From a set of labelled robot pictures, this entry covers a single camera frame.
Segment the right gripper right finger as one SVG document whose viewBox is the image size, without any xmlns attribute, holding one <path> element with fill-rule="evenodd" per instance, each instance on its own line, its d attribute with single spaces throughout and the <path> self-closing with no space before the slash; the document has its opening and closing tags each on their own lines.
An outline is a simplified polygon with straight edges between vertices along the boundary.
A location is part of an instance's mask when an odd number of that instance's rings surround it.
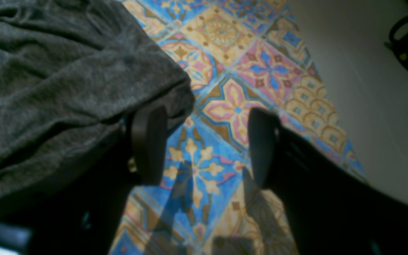
<svg viewBox="0 0 408 255">
<path fill-rule="evenodd" d="M 350 176 L 278 115 L 251 108 L 254 181 L 283 203 L 301 255 L 408 255 L 408 205 Z"/>
</svg>

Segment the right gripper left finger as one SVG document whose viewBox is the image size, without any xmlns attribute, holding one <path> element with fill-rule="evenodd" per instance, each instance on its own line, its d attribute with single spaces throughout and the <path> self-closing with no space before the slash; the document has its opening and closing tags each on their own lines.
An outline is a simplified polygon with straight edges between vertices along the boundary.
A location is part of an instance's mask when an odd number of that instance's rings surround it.
<svg viewBox="0 0 408 255">
<path fill-rule="evenodd" d="M 86 155 L 0 199 L 0 254 L 106 255 L 133 187 L 161 182 L 167 121 L 162 105 L 130 113 Z"/>
</svg>

